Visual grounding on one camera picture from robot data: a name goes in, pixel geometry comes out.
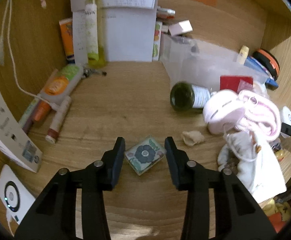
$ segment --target clear plastic container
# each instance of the clear plastic container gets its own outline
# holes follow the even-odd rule
[[[185,81],[212,91],[220,90],[220,76],[251,76],[264,84],[268,76],[236,62],[238,53],[220,46],[185,37],[163,35],[160,61],[172,87]]]

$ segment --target small beige pebble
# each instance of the small beige pebble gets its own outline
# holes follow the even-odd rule
[[[182,132],[181,138],[187,146],[193,146],[197,143],[204,142],[204,136],[199,131]]]

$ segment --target white device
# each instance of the white device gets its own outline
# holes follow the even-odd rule
[[[0,93],[0,150],[20,166],[37,172],[42,152],[13,117]]]
[[[34,196],[23,186],[8,165],[3,165],[0,174],[0,199],[7,208],[9,217],[20,224],[25,214],[35,201]]]
[[[288,125],[291,125],[291,110],[287,106],[284,106],[281,109],[280,118],[281,118],[281,122],[286,123]],[[281,132],[281,135],[283,138],[290,137],[289,135],[282,133],[282,132]]]
[[[213,95],[203,108],[204,121],[212,134],[233,128],[244,116],[244,103],[232,90],[221,90]]]

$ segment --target glass coaster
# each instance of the glass coaster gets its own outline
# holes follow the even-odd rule
[[[124,153],[125,158],[138,175],[143,174],[166,154],[166,150],[152,136],[132,146]]]

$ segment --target lime green spray bottle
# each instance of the lime green spray bottle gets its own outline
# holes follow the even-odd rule
[[[91,68],[106,65],[104,54],[104,19],[101,0],[86,0],[87,57]]]

